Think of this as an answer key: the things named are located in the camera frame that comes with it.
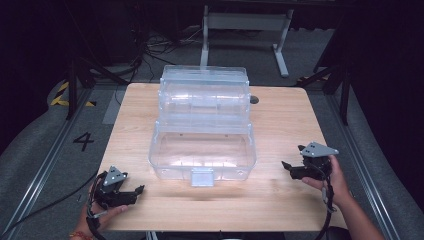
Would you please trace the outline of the person's left hand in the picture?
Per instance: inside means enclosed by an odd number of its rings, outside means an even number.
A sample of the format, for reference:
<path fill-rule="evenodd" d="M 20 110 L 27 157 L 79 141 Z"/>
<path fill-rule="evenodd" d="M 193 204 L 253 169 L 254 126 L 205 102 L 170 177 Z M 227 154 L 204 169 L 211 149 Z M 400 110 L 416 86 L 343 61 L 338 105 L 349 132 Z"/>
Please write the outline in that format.
<path fill-rule="evenodd" d="M 94 203 L 91 207 L 91 211 L 94 214 L 99 214 L 99 217 L 97 218 L 100 224 L 98 231 L 102 231 L 103 229 L 105 229 L 110 222 L 113 222 L 116 216 L 126 212 L 127 210 L 128 210 L 127 205 L 121 205 L 118 207 L 109 208 L 108 210 L 104 210 L 97 203 Z M 84 205 L 81 210 L 76 227 L 74 228 L 74 232 L 82 234 L 85 238 L 93 237 L 93 233 L 91 232 L 89 228 L 86 218 L 87 218 L 87 206 Z"/>

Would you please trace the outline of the black tripod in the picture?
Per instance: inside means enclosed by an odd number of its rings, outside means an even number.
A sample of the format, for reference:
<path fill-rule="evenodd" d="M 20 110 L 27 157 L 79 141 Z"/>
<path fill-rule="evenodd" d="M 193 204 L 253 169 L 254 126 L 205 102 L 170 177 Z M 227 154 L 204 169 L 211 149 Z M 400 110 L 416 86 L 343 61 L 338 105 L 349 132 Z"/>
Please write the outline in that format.
<path fill-rule="evenodd" d="M 116 82 L 118 85 L 128 85 L 129 82 L 122 79 L 115 73 L 107 70 L 105 67 L 89 61 L 83 57 L 73 57 L 68 68 L 68 89 L 69 105 L 66 119 L 70 120 L 78 109 L 77 103 L 77 82 L 80 82 L 83 88 L 93 88 L 96 84 L 91 69 L 96 70 L 101 75 Z"/>
<path fill-rule="evenodd" d="M 333 95 L 338 88 L 341 88 L 341 99 L 339 104 L 339 115 L 344 125 L 348 125 L 347 110 L 349 100 L 349 90 L 351 84 L 351 74 L 347 63 L 342 63 L 327 67 L 309 77 L 300 78 L 296 87 L 304 88 L 314 82 L 327 77 L 322 91 L 325 95 Z"/>

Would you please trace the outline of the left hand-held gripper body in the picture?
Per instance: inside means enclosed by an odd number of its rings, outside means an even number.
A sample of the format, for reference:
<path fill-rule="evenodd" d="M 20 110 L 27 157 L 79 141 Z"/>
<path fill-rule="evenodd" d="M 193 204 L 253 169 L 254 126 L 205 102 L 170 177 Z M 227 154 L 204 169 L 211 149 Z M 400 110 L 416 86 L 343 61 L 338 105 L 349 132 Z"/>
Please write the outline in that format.
<path fill-rule="evenodd" d="M 120 193 L 131 193 L 120 191 L 127 173 L 122 173 L 115 166 L 111 166 L 108 171 L 104 171 L 99 177 L 100 179 L 95 182 L 94 201 L 103 209 L 117 207 L 116 200 Z"/>

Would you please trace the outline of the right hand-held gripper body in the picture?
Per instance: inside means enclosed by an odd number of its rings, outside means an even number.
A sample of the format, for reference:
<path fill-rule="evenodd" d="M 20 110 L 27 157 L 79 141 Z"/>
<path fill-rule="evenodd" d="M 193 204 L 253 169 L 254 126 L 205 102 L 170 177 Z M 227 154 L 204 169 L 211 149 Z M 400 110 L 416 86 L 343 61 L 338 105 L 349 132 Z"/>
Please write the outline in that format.
<path fill-rule="evenodd" d="M 304 166 L 308 167 L 312 172 L 313 179 L 325 180 L 332 173 L 332 166 L 329 160 L 330 155 L 337 155 L 337 149 L 310 142 L 300 155 L 303 157 Z"/>

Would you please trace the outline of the clear plastic storage box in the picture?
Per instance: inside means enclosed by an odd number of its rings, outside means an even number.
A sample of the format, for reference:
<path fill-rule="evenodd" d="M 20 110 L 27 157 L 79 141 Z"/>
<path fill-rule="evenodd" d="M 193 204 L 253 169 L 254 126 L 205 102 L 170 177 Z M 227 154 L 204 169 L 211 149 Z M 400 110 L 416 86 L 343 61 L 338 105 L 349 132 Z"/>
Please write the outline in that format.
<path fill-rule="evenodd" d="M 250 107 L 242 67 L 166 66 L 148 154 L 156 175 L 194 187 L 247 179 L 257 163 Z"/>

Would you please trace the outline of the grey metal stand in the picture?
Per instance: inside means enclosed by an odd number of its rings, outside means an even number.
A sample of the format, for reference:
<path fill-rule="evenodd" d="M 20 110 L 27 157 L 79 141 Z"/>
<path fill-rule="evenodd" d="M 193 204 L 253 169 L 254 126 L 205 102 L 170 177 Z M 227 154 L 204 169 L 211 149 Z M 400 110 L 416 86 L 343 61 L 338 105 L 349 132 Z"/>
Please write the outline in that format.
<path fill-rule="evenodd" d="M 209 58 L 209 30 L 254 30 L 279 31 L 280 40 L 272 45 L 272 50 L 283 78 L 289 76 L 282 49 L 289 31 L 294 10 L 289 9 L 283 14 L 253 14 L 253 13 L 219 13 L 212 12 L 205 5 L 203 11 L 202 33 L 203 43 L 200 65 L 207 66 Z"/>

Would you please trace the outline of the yellow black floor tape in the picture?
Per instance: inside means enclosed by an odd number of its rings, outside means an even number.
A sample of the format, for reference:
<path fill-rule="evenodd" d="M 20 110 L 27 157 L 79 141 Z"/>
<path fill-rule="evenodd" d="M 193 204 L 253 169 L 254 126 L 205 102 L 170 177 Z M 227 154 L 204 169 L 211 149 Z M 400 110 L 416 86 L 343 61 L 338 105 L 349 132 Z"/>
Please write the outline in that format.
<path fill-rule="evenodd" d="M 63 99 L 63 95 L 67 88 L 69 87 L 69 82 L 67 80 L 64 80 L 63 83 L 60 85 L 58 91 L 56 92 L 56 95 L 54 96 L 53 100 L 51 101 L 50 105 L 60 105 L 60 106 L 68 106 L 69 101 Z"/>

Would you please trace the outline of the metal floor rail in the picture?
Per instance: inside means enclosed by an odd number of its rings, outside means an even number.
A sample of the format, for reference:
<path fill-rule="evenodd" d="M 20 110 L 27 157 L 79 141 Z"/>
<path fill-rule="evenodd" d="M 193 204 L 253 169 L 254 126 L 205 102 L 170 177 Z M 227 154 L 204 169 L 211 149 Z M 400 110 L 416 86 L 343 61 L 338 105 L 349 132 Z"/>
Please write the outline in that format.
<path fill-rule="evenodd" d="M 85 89 L 77 96 L 77 109 L 69 120 L 68 108 L 50 107 L 0 156 L 0 240 L 13 239 L 19 221 L 30 214 L 91 92 Z"/>
<path fill-rule="evenodd" d="M 353 157 L 353 165 L 361 185 L 365 191 L 368 202 L 376 216 L 377 222 L 387 240 L 398 240 L 399 234 L 394 226 L 394 223 L 387 211 L 387 208 L 382 201 L 381 194 L 377 189 L 374 180 L 364 162 L 364 158 L 360 153 L 357 143 L 352 135 L 351 130 L 344 124 L 340 117 L 339 105 L 337 99 L 333 95 L 326 95 L 326 101 L 332 111 L 332 115 L 337 118 L 337 125 L 340 129 L 343 138 L 346 142 L 348 152 Z"/>

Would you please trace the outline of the person's right hand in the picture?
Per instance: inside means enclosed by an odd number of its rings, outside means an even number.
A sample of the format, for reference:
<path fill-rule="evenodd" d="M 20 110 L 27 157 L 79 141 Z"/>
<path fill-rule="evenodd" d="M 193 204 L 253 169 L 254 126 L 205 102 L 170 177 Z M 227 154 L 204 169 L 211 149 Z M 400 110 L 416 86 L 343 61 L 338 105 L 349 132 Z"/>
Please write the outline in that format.
<path fill-rule="evenodd" d="M 333 187 L 333 203 L 341 208 L 344 203 L 352 198 L 346 180 L 344 178 L 343 171 L 339 165 L 337 158 L 334 155 L 329 156 L 330 163 L 332 165 L 332 173 L 330 174 L 330 183 Z M 304 177 L 301 179 L 303 183 L 309 185 L 315 189 L 322 190 L 327 186 L 327 183 L 318 181 L 310 177 Z"/>

